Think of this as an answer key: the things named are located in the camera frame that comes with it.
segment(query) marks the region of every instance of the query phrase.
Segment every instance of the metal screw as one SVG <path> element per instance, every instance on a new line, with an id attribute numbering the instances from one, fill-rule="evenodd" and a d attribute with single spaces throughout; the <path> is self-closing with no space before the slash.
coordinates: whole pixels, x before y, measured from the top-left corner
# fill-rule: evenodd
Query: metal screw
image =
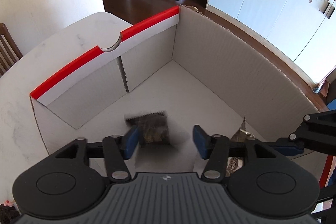
<path id="1" fill-rule="evenodd" d="M 216 170 L 208 170 L 204 173 L 204 176 L 207 179 L 218 179 L 221 176 L 221 173 Z"/>
<path id="2" fill-rule="evenodd" d="M 292 133 L 291 135 L 289 135 L 289 139 L 290 140 L 295 140 L 296 139 L 296 135 L 294 133 Z"/>
<path id="3" fill-rule="evenodd" d="M 114 179 L 125 179 L 128 177 L 128 173 L 125 171 L 115 171 L 112 173 L 112 178 Z"/>

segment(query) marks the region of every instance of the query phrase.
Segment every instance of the red tape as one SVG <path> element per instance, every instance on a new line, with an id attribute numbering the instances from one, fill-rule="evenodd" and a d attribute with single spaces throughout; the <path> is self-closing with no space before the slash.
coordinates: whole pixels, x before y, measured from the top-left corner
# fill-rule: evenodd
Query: red tape
<path id="1" fill-rule="evenodd" d="M 319 181 L 320 188 L 325 187 L 325 185 L 327 183 L 328 176 L 329 176 L 329 173 L 330 173 L 330 170 L 331 170 L 331 165 L 333 163 L 333 158 L 334 158 L 334 156 L 328 155 L 328 157 L 325 161 L 325 165 L 324 165 L 322 175 L 321 175 L 320 181 Z"/>
<path id="2" fill-rule="evenodd" d="M 130 37 L 136 35 L 137 33 L 142 32 L 143 30 L 148 29 L 149 27 L 152 27 L 153 25 L 164 21 L 165 19 L 168 19 L 174 15 L 179 14 L 180 7 L 174 6 L 172 8 L 169 8 L 161 13 L 158 13 L 156 15 L 153 15 L 129 28 L 126 30 L 123 30 L 121 32 L 121 41 L 125 41 L 126 39 L 129 39 Z"/>
<path id="3" fill-rule="evenodd" d="M 49 77 L 46 81 L 44 81 L 41 85 L 39 85 L 36 89 L 34 89 L 30 96 L 37 100 L 40 98 L 45 92 L 50 90 L 54 85 L 63 80 L 65 77 L 73 73 L 76 69 L 80 68 L 87 62 L 96 58 L 98 55 L 102 54 L 103 51 L 98 47 L 94 47 L 89 51 L 83 53 L 80 57 L 77 57 L 75 60 L 70 62 L 68 65 L 60 69 L 58 72 Z"/>

